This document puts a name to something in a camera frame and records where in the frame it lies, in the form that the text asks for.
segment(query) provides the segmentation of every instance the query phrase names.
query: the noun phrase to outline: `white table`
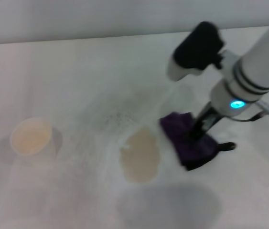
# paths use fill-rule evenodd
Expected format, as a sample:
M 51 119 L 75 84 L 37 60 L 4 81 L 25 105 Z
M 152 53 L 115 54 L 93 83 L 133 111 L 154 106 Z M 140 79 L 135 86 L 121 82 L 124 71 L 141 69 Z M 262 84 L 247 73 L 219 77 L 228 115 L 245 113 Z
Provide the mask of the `white table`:
M 265 30 L 222 34 L 243 54 Z M 167 79 L 168 58 L 186 35 L 0 45 L 0 229 L 269 228 L 269 118 L 221 121 L 211 133 L 237 150 L 191 172 L 158 127 L 172 111 L 197 114 L 220 79 L 212 67 Z M 28 117 L 54 126 L 57 160 L 42 169 L 9 145 Z M 119 148 L 142 126 L 156 138 L 161 162 L 153 180 L 134 184 L 123 176 Z

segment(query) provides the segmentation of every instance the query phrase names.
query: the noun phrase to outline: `white wall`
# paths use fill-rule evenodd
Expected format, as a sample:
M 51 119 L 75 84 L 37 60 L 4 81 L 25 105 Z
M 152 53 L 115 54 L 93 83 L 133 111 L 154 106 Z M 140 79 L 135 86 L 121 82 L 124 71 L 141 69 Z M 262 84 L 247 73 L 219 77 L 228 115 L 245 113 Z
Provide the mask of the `white wall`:
M 269 25 L 269 0 L 0 0 L 0 43 Z

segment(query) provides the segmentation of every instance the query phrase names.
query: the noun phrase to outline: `blue led light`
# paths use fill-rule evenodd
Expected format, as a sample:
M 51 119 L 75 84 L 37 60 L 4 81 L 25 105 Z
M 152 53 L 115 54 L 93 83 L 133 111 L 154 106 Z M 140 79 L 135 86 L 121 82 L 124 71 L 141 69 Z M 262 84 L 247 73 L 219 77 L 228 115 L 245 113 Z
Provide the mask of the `blue led light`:
M 243 107 L 245 104 L 245 102 L 243 101 L 240 101 L 240 100 L 236 100 L 236 101 L 233 101 L 232 103 L 230 103 L 230 106 L 234 109 L 238 109 L 238 108 L 241 108 Z

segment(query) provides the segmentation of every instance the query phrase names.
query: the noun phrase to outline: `purple towel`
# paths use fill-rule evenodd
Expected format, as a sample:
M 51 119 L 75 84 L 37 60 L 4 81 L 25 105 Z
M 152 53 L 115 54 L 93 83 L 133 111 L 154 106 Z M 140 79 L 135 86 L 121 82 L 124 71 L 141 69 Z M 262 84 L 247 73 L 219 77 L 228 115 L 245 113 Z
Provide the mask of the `purple towel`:
M 204 135 L 197 142 L 189 142 L 185 135 L 194 124 L 191 113 L 176 112 L 160 119 L 160 125 L 166 136 L 172 142 L 179 161 L 186 170 L 201 167 L 218 154 L 218 143 L 209 135 Z

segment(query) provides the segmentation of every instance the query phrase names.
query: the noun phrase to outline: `black ring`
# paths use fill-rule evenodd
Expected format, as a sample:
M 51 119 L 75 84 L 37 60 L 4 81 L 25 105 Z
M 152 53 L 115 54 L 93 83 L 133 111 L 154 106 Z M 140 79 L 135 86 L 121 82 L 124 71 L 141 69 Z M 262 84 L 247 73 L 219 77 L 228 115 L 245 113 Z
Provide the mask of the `black ring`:
M 249 89 L 249 88 L 247 88 L 245 85 L 243 85 L 243 83 L 239 80 L 239 78 L 238 78 L 238 75 L 239 74 L 237 74 L 237 70 L 236 70 L 236 68 L 238 67 L 238 63 L 234 66 L 234 68 L 233 68 L 233 74 L 234 74 L 234 78 L 236 79 L 236 81 L 238 82 L 238 84 L 246 91 L 246 92 L 249 92 L 250 94 L 256 94 L 256 95 L 264 95 L 264 94 L 266 94 L 266 93 L 268 93 L 268 91 L 267 92 L 255 92 L 255 91 L 252 91 L 251 89 Z
M 262 91 L 269 91 L 269 87 L 262 87 L 259 85 L 256 85 L 255 83 L 253 83 L 251 80 L 248 79 L 248 77 L 245 75 L 245 73 L 243 72 L 243 67 L 242 67 L 242 61 L 241 59 L 237 62 L 237 66 L 239 69 L 239 73 L 240 75 L 243 77 L 243 79 L 252 87 L 255 87 L 256 89 L 262 90 Z
M 224 82 L 224 86 L 225 86 L 225 89 L 228 91 L 228 93 L 229 93 L 232 97 L 236 98 L 237 100 L 243 101 L 243 102 L 245 102 L 245 103 L 247 103 L 247 104 L 253 104 L 253 103 L 255 103 L 256 101 L 258 101 L 258 99 L 257 99 L 257 100 L 254 100 L 254 101 L 247 101 L 247 100 L 241 99 L 241 98 L 239 98 L 238 96 L 236 96 L 236 95 L 230 90 L 230 88 L 228 87 L 227 82 Z

